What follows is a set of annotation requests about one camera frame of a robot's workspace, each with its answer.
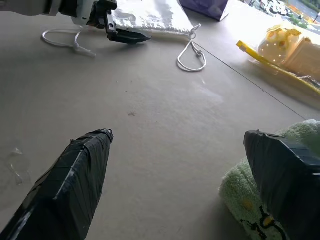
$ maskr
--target outdoor parking lot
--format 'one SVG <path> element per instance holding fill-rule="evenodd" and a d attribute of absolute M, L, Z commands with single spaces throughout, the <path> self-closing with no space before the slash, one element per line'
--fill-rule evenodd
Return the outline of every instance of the outdoor parking lot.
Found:
<path fill-rule="evenodd" d="M 300 0 L 245 0 L 245 3 L 275 18 L 282 18 L 296 26 L 320 35 L 320 24 L 315 21 L 318 12 Z"/>

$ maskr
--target white cord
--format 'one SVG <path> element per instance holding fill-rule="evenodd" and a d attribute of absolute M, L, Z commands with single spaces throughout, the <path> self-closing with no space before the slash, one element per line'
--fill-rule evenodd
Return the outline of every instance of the white cord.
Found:
<path fill-rule="evenodd" d="M 180 53 L 180 55 L 178 56 L 178 58 L 176 59 L 176 64 L 178 65 L 178 67 L 186 72 L 199 72 L 201 70 L 203 70 L 206 65 L 207 65 L 207 59 L 205 54 L 203 53 L 203 51 L 199 50 L 198 48 L 196 48 L 195 43 L 194 43 L 194 39 L 196 38 L 196 30 L 198 28 L 201 27 L 201 24 L 195 26 L 194 28 L 191 29 L 190 34 L 189 34 L 189 43 L 186 45 L 185 49 Z M 189 68 L 187 66 L 185 66 L 182 62 L 181 62 L 181 57 L 183 54 L 185 54 L 186 50 L 188 49 L 189 46 L 192 46 L 193 51 L 195 52 L 195 54 L 197 55 L 197 57 L 202 57 L 203 59 L 203 66 L 200 68 Z"/>
<path fill-rule="evenodd" d="M 51 30 L 47 30 L 44 33 L 42 33 L 42 39 L 48 44 L 55 45 L 55 46 L 58 46 L 58 47 L 72 48 L 79 54 L 87 55 L 89 57 L 94 58 L 94 57 L 96 57 L 96 53 L 94 53 L 94 52 L 92 52 L 92 51 L 80 46 L 78 44 L 78 42 L 77 42 L 78 41 L 78 37 L 79 37 L 82 29 L 83 29 L 82 27 L 80 29 L 51 29 Z M 56 41 L 49 40 L 46 37 L 46 34 L 49 34 L 49 33 L 66 33 L 66 34 L 76 34 L 76 35 L 74 37 L 73 45 L 71 45 L 71 44 L 66 44 L 66 43 L 61 43 L 61 42 L 56 42 Z"/>

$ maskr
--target light green cloth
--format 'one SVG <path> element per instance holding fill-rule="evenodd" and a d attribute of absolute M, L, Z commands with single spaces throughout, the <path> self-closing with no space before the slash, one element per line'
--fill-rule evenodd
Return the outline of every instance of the light green cloth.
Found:
<path fill-rule="evenodd" d="M 320 121 L 307 120 L 281 130 L 277 135 L 294 139 L 320 156 Z M 263 206 L 247 158 L 223 178 L 219 194 L 253 240 L 288 240 L 282 226 Z"/>

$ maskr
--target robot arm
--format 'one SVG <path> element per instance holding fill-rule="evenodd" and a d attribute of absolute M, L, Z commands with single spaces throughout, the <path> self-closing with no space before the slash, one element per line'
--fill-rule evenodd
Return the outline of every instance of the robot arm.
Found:
<path fill-rule="evenodd" d="M 73 22 L 105 29 L 110 41 L 136 44 L 150 38 L 138 32 L 117 29 L 112 11 L 118 7 L 117 0 L 0 0 L 0 12 L 15 12 L 26 16 L 61 13 L 73 18 Z"/>

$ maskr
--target black electrical tape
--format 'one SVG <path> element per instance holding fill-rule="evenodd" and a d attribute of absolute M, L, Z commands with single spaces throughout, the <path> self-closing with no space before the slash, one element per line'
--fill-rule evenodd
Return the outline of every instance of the black electrical tape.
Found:
<path fill-rule="evenodd" d="M 84 240 L 106 176 L 111 130 L 72 140 L 35 183 L 0 240 Z"/>
<path fill-rule="evenodd" d="M 299 142 L 253 130 L 244 146 L 260 198 L 289 238 L 318 240 L 320 158 Z"/>

